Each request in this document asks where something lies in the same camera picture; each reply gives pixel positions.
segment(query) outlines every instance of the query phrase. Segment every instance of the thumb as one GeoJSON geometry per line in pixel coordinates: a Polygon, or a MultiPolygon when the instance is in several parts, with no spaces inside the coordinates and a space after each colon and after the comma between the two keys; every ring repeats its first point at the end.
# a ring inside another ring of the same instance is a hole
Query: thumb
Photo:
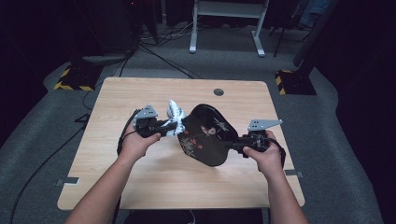
{"type": "Polygon", "coordinates": [[[147,144],[147,146],[151,146],[152,144],[160,141],[161,138],[161,134],[160,133],[155,133],[150,137],[145,138],[145,143],[147,144]]]}
{"type": "Polygon", "coordinates": [[[258,156],[260,155],[260,152],[254,150],[253,148],[250,148],[250,147],[244,147],[243,150],[249,157],[251,157],[255,161],[257,160],[258,156]]]}

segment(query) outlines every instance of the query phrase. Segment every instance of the hand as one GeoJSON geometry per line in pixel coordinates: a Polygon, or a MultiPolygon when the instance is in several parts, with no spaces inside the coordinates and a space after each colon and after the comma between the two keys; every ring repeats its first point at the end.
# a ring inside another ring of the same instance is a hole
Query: hand
{"type": "Polygon", "coordinates": [[[131,159],[133,162],[144,157],[149,146],[158,142],[161,138],[160,133],[143,138],[135,131],[132,123],[126,129],[124,136],[120,157],[131,159]]]}
{"type": "MultiPolygon", "coordinates": [[[[276,140],[271,131],[266,131],[267,136],[276,140]]],[[[273,178],[283,175],[282,164],[280,160],[280,150],[272,142],[265,152],[256,151],[250,147],[244,147],[244,152],[253,160],[257,162],[260,171],[265,175],[265,178],[273,178]]]]}

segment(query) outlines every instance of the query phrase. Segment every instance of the table hole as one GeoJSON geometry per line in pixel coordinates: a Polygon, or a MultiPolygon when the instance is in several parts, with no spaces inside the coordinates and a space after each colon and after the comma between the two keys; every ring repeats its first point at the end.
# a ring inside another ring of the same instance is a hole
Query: table hole
{"type": "Polygon", "coordinates": [[[222,95],[224,95],[224,90],[222,90],[222,89],[215,89],[213,92],[214,92],[215,95],[217,95],[217,96],[222,96],[222,95]]]}

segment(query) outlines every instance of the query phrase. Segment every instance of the finger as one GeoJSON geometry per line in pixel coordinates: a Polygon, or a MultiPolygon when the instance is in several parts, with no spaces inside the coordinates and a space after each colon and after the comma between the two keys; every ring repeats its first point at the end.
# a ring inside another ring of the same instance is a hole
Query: finger
{"type": "Polygon", "coordinates": [[[276,140],[276,137],[274,136],[274,133],[273,133],[273,132],[268,131],[268,130],[265,130],[265,132],[267,133],[267,137],[276,140]]]}
{"type": "Polygon", "coordinates": [[[244,147],[243,150],[249,157],[251,157],[255,161],[258,159],[258,157],[261,154],[260,152],[254,150],[253,148],[250,148],[250,147],[244,147]]]}
{"type": "Polygon", "coordinates": [[[154,135],[144,138],[144,141],[146,142],[146,144],[148,144],[148,147],[151,146],[152,144],[160,141],[161,138],[161,134],[160,133],[155,133],[154,135]]]}

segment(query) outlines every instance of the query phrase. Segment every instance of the metal stand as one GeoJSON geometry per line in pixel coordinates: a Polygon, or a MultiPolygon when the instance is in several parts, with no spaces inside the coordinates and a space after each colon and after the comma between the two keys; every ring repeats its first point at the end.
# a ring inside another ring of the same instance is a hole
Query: metal stand
{"type": "Polygon", "coordinates": [[[242,3],[226,3],[226,2],[206,2],[195,0],[194,15],[192,22],[192,34],[190,42],[190,53],[195,53],[197,49],[197,21],[198,15],[206,16],[224,16],[224,17],[241,17],[259,19],[256,31],[251,31],[257,53],[260,57],[265,56],[262,42],[259,34],[264,21],[266,4],[242,4],[242,3]]]}

